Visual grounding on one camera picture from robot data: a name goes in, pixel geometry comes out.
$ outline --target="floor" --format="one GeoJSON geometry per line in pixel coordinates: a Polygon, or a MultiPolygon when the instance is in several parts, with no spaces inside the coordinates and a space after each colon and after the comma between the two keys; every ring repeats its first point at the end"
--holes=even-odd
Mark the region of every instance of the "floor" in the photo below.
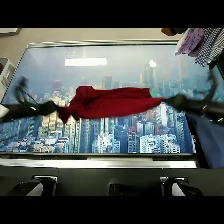
{"type": "Polygon", "coordinates": [[[69,40],[170,39],[161,28],[22,28],[16,36],[0,37],[0,58],[16,66],[29,43],[69,40]]]}

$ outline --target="red fabric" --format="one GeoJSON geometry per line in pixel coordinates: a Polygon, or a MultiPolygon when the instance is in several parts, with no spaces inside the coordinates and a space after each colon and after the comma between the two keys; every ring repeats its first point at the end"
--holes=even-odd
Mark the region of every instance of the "red fabric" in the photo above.
{"type": "Polygon", "coordinates": [[[72,115],[76,120],[120,117],[145,112],[158,106],[163,98],[152,98],[149,88],[119,88],[95,90],[80,86],[68,107],[59,109],[64,123],[72,115]]]}

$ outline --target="dark blue fabric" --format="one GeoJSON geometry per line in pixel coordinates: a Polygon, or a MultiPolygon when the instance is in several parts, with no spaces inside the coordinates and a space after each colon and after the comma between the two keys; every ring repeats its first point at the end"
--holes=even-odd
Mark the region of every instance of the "dark blue fabric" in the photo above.
{"type": "Polygon", "coordinates": [[[211,168],[224,168],[224,126],[211,122],[206,117],[186,113],[193,124],[205,158],[211,168]]]}

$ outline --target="cityscape print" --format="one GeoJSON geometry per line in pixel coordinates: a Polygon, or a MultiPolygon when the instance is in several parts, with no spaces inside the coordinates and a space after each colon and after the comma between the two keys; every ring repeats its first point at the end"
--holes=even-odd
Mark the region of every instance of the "cityscape print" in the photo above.
{"type": "MultiPolygon", "coordinates": [[[[194,89],[209,88],[205,85],[207,68],[188,57],[174,56],[174,50],[175,45],[27,49],[3,103],[16,102],[12,90],[22,76],[28,79],[28,92],[36,102],[52,100],[59,106],[69,105],[76,88],[88,85],[106,90],[149,88],[153,97],[180,92],[201,97],[194,89]],[[107,65],[65,66],[66,59],[87,57],[106,58],[107,65]]],[[[223,97],[224,92],[218,91],[216,98],[223,97]]],[[[70,117],[63,124],[55,112],[0,125],[1,152],[167,154],[194,150],[185,114],[165,103],[127,117],[79,121],[70,117]]]]}

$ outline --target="purple cloth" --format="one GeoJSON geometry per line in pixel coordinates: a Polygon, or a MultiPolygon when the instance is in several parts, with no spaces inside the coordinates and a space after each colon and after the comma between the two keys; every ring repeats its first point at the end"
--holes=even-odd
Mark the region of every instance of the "purple cloth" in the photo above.
{"type": "Polygon", "coordinates": [[[190,28],[188,34],[175,55],[190,54],[202,41],[204,36],[203,28],[190,28]]]}

